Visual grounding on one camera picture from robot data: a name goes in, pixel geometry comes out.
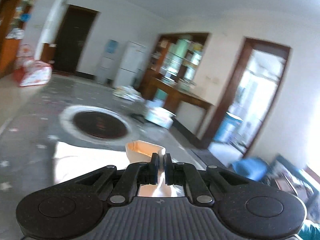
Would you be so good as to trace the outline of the cream white cloth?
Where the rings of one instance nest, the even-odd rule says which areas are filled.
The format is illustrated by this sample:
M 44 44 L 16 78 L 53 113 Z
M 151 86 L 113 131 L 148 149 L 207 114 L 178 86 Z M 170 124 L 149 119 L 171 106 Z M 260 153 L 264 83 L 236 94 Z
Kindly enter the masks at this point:
M 136 140 L 125 145 L 125 151 L 84 148 L 58 142 L 53 156 L 54 184 L 59 184 L 107 165 L 124 170 L 128 165 L 149 162 L 153 153 L 162 160 L 163 146 Z

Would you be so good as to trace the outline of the tissue pack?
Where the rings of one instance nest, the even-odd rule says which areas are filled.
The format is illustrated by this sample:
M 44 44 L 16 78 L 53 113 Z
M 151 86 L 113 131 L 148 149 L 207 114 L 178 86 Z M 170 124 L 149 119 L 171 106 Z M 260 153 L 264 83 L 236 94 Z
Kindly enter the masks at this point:
M 144 119 L 165 129 L 170 129 L 175 116 L 174 113 L 162 107 L 149 107 L 144 115 Z

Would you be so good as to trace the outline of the blue white cabinet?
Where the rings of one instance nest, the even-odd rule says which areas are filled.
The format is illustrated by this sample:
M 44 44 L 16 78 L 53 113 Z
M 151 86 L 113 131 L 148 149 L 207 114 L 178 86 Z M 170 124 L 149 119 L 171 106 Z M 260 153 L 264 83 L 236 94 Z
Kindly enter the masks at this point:
M 226 112 L 223 121 L 213 137 L 213 141 L 227 143 L 229 137 L 232 135 L 235 129 L 242 124 L 242 122 L 243 120 L 239 116 Z

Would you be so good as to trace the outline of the black notebook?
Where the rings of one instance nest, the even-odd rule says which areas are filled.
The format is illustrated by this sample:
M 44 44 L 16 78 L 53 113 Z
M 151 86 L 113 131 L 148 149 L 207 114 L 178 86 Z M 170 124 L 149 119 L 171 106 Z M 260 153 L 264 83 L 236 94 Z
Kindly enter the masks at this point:
M 137 122 L 140 122 L 141 124 L 145 124 L 145 122 L 146 122 L 144 115 L 142 115 L 142 114 L 132 113 L 132 114 L 130 114 L 130 117 L 132 119 L 136 120 Z

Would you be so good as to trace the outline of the round black induction cooktop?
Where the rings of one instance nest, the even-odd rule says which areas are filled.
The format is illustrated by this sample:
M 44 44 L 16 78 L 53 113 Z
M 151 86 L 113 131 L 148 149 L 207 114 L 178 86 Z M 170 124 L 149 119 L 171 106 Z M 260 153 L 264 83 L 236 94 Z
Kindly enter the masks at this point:
M 123 145 L 135 138 L 130 121 L 101 107 L 72 105 L 59 115 L 61 127 L 73 137 L 98 145 Z

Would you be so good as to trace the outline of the blue covered chair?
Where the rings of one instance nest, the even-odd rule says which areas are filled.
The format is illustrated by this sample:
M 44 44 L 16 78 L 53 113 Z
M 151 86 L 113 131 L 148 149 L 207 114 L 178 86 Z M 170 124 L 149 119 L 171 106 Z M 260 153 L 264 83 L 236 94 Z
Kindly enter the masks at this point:
M 233 171 L 245 178 L 260 181 L 268 171 L 268 164 L 258 157 L 246 158 L 231 164 Z

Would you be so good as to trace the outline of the wooden console table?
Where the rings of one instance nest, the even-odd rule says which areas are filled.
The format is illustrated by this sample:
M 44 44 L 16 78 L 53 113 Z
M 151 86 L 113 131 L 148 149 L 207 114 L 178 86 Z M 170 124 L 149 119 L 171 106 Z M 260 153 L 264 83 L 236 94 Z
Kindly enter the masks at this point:
M 178 83 L 169 85 L 155 77 L 150 80 L 142 96 L 146 100 L 153 101 L 158 90 L 167 95 L 162 107 L 175 114 L 175 119 L 180 124 L 197 135 L 213 105 L 191 92 L 180 89 Z

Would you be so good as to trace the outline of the crumpled patterned cloth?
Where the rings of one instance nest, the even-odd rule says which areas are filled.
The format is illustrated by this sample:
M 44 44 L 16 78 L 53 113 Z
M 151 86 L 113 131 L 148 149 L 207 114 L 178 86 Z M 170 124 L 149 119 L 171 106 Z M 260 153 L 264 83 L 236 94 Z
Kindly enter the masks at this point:
M 140 92 L 135 90 L 132 86 L 118 86 L 113 91 L 113 96 L 131 102 L 143 102 L 144 99 Z

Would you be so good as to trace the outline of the grey quilted star tablecloth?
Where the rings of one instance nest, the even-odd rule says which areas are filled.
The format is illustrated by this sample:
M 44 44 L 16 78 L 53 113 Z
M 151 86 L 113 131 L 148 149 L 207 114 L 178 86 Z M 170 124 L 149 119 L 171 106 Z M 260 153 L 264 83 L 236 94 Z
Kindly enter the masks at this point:
M 95 139 L 78 130 L 73 115 L 101 110 L 128 127 L 123 139 Z M 21 239 L 15 210 L 26 195 L 96 170 L 120 165 L 121 157 L 103 157 L 94 149 L 125 151 L 132 140 L 163 146 L 174 161 L 204 169 L 204 163 L 175 130 L 141 125 L 129 118 L 142 103 L 116 98 L 112 89 L 78 77 L 53 76 L 45 86 L 18 87 L 1 79 L 1 239 Z

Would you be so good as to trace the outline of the water dispenser with blue bottle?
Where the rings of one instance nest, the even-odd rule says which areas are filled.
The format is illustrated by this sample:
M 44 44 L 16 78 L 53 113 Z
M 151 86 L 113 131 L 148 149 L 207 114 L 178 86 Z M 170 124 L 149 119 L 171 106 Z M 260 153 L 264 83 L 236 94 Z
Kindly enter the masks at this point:
M 96 72 L 96 82 L 105 84 L 111 77 L 118 48 L 118 41 L 108 40 L 100 57 Z

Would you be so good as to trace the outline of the wooden display cabinet right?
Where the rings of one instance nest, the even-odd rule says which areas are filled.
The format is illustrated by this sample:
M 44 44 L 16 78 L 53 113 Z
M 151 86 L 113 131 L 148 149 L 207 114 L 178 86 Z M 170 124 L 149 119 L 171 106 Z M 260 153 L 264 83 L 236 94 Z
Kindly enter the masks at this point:
M 210 33 L 206 32 L 159 35 L 146 70 L 138 81 L 137 90 L 142 97 L 147 98 L 154 78 L 173 85 L 180 81 L 193 83 L 208 38 Z

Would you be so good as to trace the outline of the white refrigerator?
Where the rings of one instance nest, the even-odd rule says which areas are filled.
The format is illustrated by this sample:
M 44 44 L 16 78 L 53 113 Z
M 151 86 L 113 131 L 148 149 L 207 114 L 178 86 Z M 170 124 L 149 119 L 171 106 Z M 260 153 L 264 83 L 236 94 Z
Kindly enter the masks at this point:
M 135 42 L 127 42 L 112 86 L 132 86 L 139 70 L 142 68 L 145 54 L 145 46 Z

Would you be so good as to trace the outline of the red white play tent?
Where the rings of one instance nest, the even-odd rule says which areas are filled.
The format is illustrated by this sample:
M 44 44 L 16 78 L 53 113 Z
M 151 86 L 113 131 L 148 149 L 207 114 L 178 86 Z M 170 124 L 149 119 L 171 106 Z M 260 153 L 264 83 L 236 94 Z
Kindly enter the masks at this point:
M 52 66 L 34 59 L 34 52 L 30 45 L 19 47 L 14 64 L 13 80 L 18 87 L 46 85 L 52 77 Z

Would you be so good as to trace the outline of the dark wooden door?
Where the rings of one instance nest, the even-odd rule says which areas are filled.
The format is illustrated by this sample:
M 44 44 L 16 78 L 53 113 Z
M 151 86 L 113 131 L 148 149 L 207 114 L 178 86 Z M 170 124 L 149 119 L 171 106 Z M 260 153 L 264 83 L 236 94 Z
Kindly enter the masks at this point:
M 69 5 L 56 36 L 54 70 L 67 74 L 76 72 L 82 50 L 98 12 Z

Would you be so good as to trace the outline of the wooden shelf cabinet left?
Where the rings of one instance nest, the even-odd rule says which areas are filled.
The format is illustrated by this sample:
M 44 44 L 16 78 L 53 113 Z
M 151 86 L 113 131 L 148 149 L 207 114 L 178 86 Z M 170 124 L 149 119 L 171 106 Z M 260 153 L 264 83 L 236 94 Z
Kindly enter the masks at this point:
M 1 78 L 14 70 L 16 55 L 21 39 L 10 38 L 9 33 L 14 29 L 24 30 L 26 20 L 36 0 L 1 0 Z

